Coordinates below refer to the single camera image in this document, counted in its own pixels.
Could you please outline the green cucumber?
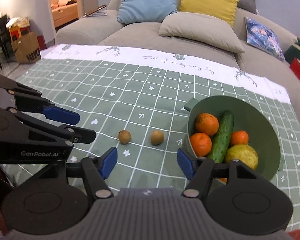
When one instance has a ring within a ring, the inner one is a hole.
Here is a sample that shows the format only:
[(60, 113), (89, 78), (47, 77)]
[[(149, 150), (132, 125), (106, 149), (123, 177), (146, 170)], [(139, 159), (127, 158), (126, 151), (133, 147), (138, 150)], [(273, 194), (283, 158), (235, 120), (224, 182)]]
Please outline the green cucumber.
[(224, 111), (220, 118), (219, 130), (213, 137), (212, 148), (207, 156), (215, 163), (223, 162), (230, 144), (233, 129), (234, 116), (230, 111)]

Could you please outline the light blue cushion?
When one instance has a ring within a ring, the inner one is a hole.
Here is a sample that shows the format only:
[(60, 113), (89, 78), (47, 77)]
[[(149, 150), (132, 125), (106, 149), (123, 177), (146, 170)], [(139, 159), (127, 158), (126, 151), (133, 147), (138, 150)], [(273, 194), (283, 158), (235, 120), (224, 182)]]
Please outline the light blue cushion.
[(176, 12), (177, 0), (120, 0), (117, 21), (121, 24), (162, 22)]

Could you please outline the green colander bowl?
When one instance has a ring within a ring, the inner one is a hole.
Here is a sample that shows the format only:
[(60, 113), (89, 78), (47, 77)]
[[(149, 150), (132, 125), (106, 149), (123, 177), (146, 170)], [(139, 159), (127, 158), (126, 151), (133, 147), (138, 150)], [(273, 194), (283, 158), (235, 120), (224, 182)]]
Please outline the green colander bowl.
[(184, 106), (189, 112), (186, 150), (193, 157), (215, 163), (238, 158), (271, 180), (279, 169), (278, 137), (266, 117), (252, 105), (219, 95), (192, 98)]

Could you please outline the green grid tablecloth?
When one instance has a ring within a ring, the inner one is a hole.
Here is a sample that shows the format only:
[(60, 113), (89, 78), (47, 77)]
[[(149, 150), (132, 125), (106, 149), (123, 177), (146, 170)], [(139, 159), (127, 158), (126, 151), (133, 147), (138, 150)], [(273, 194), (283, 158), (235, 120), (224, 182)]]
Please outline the green grid tablecloth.
[[(187, 181), (177, 164), (177, 150), (186, 144), (191, 99), (226, 95), (258, 109), (277, 134), (281, 163), (272, 179), (294, 207), (289, 229), (300, 229), (300, 122), (285, 87), (198, 57), (160, 51), (60, 45), (18, 77), (57, 106), (77, 112), (79, 126), (96, 132), (94, 142), (74, 146), (68, 161), (103, 154), (116, 147), (118, 161), (107, 183), (124, 187), (183, 189)], [(123, 145), (118, 133), (132, 139)], [(155, 130), (164, 141), (151, 144)]]

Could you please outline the blue patterned cushion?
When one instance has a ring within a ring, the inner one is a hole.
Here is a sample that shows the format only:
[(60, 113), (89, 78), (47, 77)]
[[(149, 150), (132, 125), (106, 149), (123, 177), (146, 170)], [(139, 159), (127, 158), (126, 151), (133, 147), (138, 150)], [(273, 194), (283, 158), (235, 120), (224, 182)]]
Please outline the blue patterned cushion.
[(277, 35), (271, 29), (256, 20), (248, 17), (245, 17), (244, 20), (247, 31), (246, 42), (271, 56), (274, 56), (280, 61), (283, 61), (285, 57)]

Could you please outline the beige sofa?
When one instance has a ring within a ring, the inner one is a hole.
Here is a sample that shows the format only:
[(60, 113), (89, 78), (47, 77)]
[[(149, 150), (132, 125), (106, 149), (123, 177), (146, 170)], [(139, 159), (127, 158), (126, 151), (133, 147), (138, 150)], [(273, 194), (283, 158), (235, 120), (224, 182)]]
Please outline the beige sofa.
[(286, 51), (296, 37), (270, 20), (238, 8), (234, 27), (211, 16), (178, 12), (163, 22), (122, 25), (117, 21), (120, 0), (111, 0), (107, 15), (85, 17), (56, 33), (55, 44), (135, 47), (196, 56), (266, 77), (287, 90), (300, 122), (300, 80), (286, 60), (249, 45), (245, 19), (270, 28)]

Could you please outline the yellow-green pear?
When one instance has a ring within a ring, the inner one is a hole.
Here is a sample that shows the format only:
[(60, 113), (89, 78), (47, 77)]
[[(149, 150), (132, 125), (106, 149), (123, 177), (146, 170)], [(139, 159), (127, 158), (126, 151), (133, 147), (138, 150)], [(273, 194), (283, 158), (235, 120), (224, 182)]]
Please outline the yellow-green pear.
[(235, 145), (226, 152), (224, 161), (228, 164), (232, 159), (239, 159), (245, 165), (255, 170), (258, 166), (257, 152), (249, 145)]

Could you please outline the dark green bag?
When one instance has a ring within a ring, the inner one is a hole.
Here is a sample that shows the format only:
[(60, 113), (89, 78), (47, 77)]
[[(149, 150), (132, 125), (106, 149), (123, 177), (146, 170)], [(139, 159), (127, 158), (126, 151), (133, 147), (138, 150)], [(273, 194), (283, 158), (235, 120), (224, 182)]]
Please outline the dark green bag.
[(284, 53), (285, 60), (291, 64), (294, 59), (300, 60), (300, 40), (292, 44)]

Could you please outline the brown Nike paper bag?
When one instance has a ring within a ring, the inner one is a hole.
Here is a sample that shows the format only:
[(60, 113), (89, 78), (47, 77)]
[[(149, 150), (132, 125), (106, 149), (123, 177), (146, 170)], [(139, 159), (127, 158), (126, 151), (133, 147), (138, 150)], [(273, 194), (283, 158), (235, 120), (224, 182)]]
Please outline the brown Nike paper bag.
[(30, 32), (13, 41), (12, 49), (19, 64), (35, 63), (41, 59), (40, 46), (35, 32)]

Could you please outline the yellow cushion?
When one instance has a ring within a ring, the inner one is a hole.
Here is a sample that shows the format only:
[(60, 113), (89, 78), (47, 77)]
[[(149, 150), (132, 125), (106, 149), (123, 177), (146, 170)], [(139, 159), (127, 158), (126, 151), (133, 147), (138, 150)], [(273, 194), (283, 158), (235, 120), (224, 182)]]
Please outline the yellow cushion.
[(179, 11), (216, 17), (234, 26), (239, 0), (180, 0)]

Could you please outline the brown longan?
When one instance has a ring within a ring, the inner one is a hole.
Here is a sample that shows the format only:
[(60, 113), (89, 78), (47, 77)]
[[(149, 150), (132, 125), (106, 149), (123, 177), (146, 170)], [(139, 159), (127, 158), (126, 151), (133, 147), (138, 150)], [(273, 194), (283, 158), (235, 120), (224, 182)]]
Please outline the brown longan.
[(154, 146), (160, 145), (165, 139), (164, 133), (159, 130), (155, 130), (151, 133), (150, 140)]
[(131, 133), (127, 130), (121, 130), (118, 133), (118, 140), (121, 144), (125, 145), (132, 139)]

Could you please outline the beige cushion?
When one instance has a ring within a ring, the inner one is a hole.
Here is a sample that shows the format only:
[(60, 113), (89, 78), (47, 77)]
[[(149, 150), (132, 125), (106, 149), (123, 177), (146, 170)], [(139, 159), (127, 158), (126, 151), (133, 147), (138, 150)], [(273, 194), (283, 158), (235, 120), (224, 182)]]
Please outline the beige cushion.
[(168, 15), (160, 26), (159, 35), (199, 41), (233, 53), (245, 52), (228, 23), (204, 14), (178, 12)]

